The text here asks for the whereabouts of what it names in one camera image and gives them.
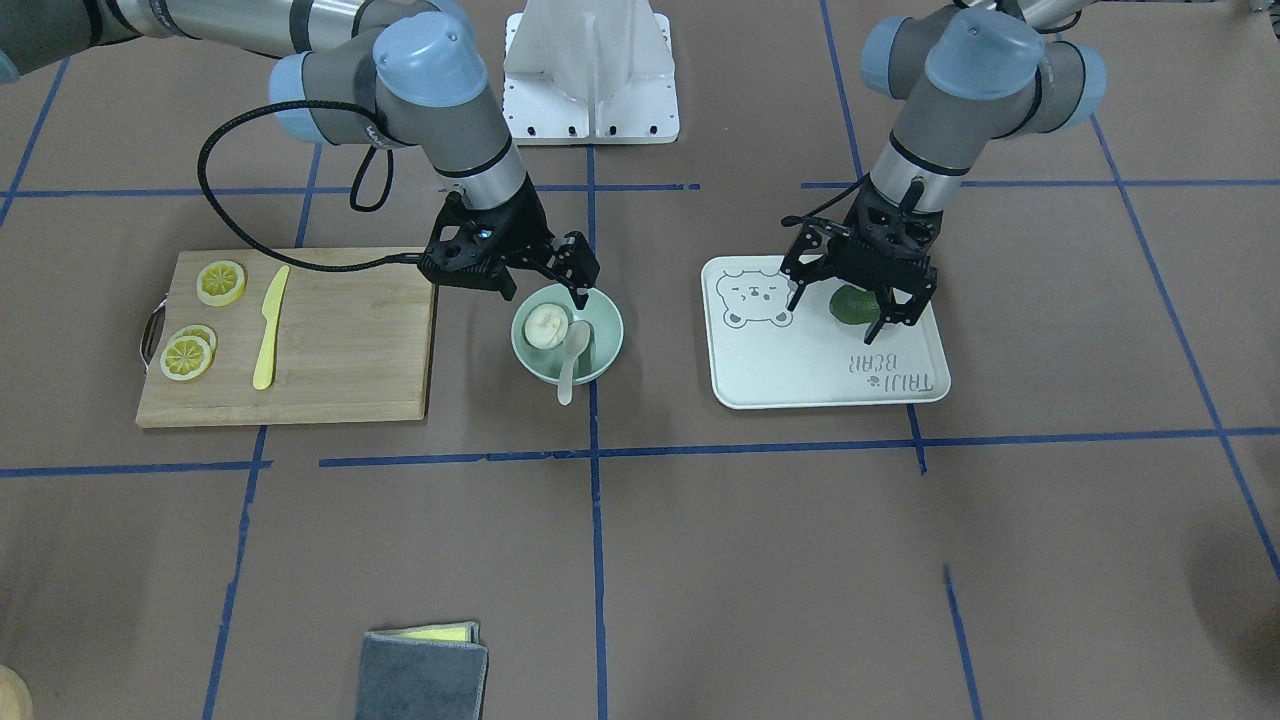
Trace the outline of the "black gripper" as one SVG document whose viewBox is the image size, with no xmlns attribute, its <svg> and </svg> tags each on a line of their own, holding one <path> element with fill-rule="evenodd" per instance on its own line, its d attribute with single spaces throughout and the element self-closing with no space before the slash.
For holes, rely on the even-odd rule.
<svg viewBox="0 0 1280 720">
<path fill-rule="evenodd" d="M 913 181 L 902 204 L 886 199 L 869 178 L 860 178 L 845 217 L 847 238 L 840 242 L 840 278 L 876 292 L 877 319 L 867 329 L 873 343 L 886 324 L 896 323 L 895 291 L 909 293 L 900 306 L 900 323 L 915 325 L 938 284 L 931 251 L 941 232 L 940 211 L 918 211 L 913 202 L 923 183 Z"/>
</svg>

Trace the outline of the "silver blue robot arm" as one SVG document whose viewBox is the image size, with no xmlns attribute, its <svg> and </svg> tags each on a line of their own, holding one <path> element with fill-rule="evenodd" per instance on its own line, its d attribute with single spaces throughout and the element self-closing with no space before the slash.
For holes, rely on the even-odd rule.
<svg viewBox="0 0 1280 720">
<path fill-rule="evenodd" d="M 884 149 L 858 186 L 829 246 L 841 279 L 870 291 L 887 324 L 916 323 L 937 286 L 931 250 L 943 211 L 984 147 L 1048 135 L 1101 104 L 1106 65 L 1084 45 L 1052 40 L 1082 1 L 954 1 L 922 17 L 891 17 L 868 35 L 864 83 L 902 102 Z"/>
</svg>

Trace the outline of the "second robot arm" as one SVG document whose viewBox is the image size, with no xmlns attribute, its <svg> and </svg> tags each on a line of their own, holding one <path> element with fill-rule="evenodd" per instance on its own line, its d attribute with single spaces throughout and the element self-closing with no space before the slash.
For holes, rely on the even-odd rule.
<svg viewBox="0 0 1280 720">
<path fill-rule="evenodd" d="M 224 44 L 275 60 L 265 106 L 216 128 L 197 159 L 207 164 L 237 127 L 276 117 L 307 143 L 364 145 L 370 152 L 421 149 L 445 187 L 422 251 L 378 258 L 410 264 L 426 281 L 515 296 L 512 270 L 563 286 L 588 304 L 599 264 L 579 232 L 554 234 L 489 83 L 474 27 L 454 1 L 5 1 L 3 81 L 92 47 L 134 38 Z"/>
</svg>

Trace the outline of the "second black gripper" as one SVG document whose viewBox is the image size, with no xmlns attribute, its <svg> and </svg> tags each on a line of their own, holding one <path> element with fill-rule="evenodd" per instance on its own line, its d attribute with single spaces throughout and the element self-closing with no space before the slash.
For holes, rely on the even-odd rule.
<svg viewBox="0 0 1280 720">
<path fill-rule="evenodd" d="M 454 217 L 460 220 L 462 243 L 454 259 L 454 284 L 466 290 L 516 291 L 508 265 L 509 256 L 527 252 L 535 243 L 545 243 L 552 233 L 547 215 L 532 184 L 522 186 L 502 205 L 479 210 L 467 208 L 462 199 L 454 200 Z M 556 238 L 556 255 L 520 259 L 520 268 L 539 273 L 552 283 L 566 287 L 577 310 L 589 302 L 590 291 L 596 286 L 599 261 L 581 232 L 570 232 Z"/>
</svg>

